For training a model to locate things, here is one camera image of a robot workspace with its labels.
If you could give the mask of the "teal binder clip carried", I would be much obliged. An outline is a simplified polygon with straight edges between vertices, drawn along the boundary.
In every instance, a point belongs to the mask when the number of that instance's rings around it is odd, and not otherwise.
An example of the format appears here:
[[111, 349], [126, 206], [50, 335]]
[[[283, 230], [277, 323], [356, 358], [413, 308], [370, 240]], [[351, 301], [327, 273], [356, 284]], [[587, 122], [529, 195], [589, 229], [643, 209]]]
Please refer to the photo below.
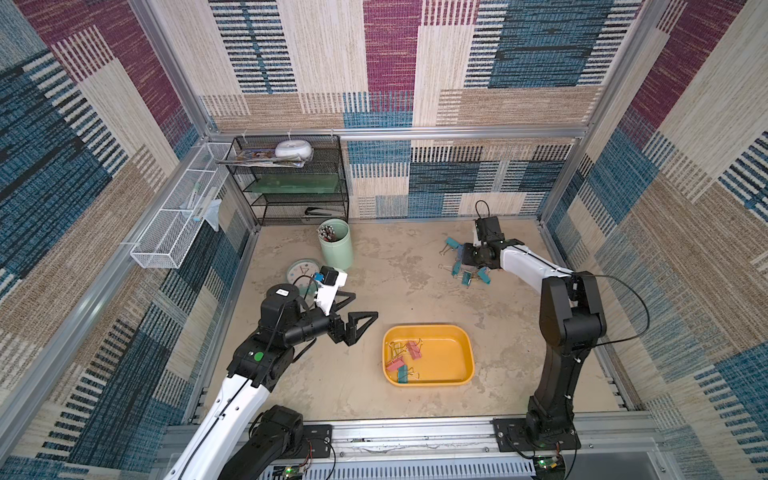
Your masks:
[[477, 276], [485, 284], [490, 284], [491, 283], [491, 278], [489, 276], [489, 269], [487, 267], [483, 267], [483, 268], [479, 269], [478, 272], [477, 272]]

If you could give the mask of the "yellow binder clip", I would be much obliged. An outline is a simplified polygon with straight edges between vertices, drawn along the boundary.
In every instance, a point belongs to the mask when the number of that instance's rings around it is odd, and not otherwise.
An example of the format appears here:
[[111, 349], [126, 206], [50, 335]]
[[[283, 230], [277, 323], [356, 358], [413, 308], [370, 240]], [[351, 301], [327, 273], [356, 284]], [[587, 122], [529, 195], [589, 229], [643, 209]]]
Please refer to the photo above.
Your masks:
[[391, 360], [405, 359], [410, 355], [409, 342], [389, 342], [387, 344]]

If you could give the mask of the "yellow storage tray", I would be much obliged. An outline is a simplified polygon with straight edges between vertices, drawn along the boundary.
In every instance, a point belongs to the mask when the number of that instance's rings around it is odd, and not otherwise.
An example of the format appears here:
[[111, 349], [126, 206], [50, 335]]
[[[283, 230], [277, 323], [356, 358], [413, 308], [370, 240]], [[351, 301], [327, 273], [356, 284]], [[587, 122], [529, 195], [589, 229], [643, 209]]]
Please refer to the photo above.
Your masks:
[[[397, 382], [397, 371], [387, 372], [391, 360], [387, 344], [421, 340], [423, 357], [404, 361], [409, 367], [407, 384]], [[407, 324], [390, 328], [382, 341], [382, 371], [397, 387], [449, 387], [469, 383], [475, 375], [475, 361], [468, 334], [451, 324]]]

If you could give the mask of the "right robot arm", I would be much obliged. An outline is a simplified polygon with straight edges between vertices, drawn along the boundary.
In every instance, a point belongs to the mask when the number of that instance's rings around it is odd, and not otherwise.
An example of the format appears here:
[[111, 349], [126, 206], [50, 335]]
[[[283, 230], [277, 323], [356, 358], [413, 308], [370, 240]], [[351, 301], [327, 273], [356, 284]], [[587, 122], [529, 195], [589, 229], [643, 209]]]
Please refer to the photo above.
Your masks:
[[573, 396], [583, 363], [607, 333], [599, 276], [573, 271], [546, 260], [517, 240], [465, 243], [458, 247], [464, 267], [500, 269], [519, 277], [540, 294], [539, 329], [546, 343], [539, 385], [523, 420], [495, 420], [499, 448], [577, 450]]

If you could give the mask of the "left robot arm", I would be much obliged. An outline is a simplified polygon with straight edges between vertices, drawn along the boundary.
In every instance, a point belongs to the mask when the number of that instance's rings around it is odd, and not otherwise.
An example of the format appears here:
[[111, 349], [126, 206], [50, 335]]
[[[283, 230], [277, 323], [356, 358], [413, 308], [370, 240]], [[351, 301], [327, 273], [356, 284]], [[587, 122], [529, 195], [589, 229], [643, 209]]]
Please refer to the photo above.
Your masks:
[[288, 367], [326, 335], [352, 346], [374, 324], [376, 311], [341, 309], [356, 298], [330, 292], [330, 308], [309, 306], [297, 286], [271, 287], [256, 330], [235, 350], [215, 401], [174, 465], [169, 479], [256, 479], [279, 457], [306, 447], [303, 417], [286, 407], [260, 411]]

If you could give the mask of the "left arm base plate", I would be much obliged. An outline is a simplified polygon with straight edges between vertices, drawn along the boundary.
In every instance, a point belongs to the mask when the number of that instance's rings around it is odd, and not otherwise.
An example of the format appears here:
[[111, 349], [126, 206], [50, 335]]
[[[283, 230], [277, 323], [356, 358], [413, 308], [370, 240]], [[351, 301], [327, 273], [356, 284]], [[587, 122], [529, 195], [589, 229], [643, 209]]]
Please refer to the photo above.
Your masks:
[[331, 424], [304, 424], [298, 429], [276, 423], [260, 424], [249, 436], [245, 447], [248, 453], [257, 458], [270, 460], [330, 458], [330, 448], [326, 445], [332, 439]]

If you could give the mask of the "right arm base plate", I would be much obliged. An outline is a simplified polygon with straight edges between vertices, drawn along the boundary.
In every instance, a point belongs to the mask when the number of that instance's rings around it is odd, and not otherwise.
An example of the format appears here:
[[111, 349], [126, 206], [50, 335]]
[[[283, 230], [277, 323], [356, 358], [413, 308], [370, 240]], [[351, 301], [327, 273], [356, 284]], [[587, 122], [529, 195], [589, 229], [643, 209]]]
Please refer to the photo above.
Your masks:
[[554, 452], [582, 446], [574, 428], [541, 431], [525, 418], [494, 418], [491, 425], [500, 452]]

